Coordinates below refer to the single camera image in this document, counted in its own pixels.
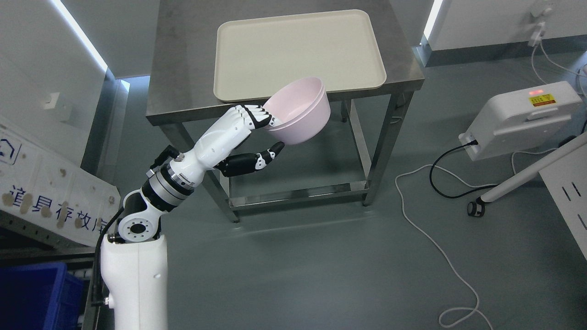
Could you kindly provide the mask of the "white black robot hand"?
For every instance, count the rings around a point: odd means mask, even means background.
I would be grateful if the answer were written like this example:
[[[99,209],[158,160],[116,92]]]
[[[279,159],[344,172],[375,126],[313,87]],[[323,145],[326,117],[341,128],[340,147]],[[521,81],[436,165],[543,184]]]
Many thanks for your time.
[[[257,153],[230,153],[255,129],[273,125],[275,118],[261,106],[231,107],[197,140],[181,161],[171,161],[170,167],[178,177],[195,187],[203,181],[204,173],[218,169],[225,177],[247,175],[264,169],[285,147],[277,142]]]

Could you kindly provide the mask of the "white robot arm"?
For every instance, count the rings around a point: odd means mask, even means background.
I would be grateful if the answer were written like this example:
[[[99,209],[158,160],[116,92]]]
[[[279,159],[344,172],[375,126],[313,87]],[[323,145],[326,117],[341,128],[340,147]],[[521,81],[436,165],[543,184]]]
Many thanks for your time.
[[[185,201],[204,174],[226,157],[215,148],[185,153],[168,148],[145,183],[124,197],[101,231],[94,266],[92,304],[115,314],[116,330],[168,329],[167,238],[160,219]]]

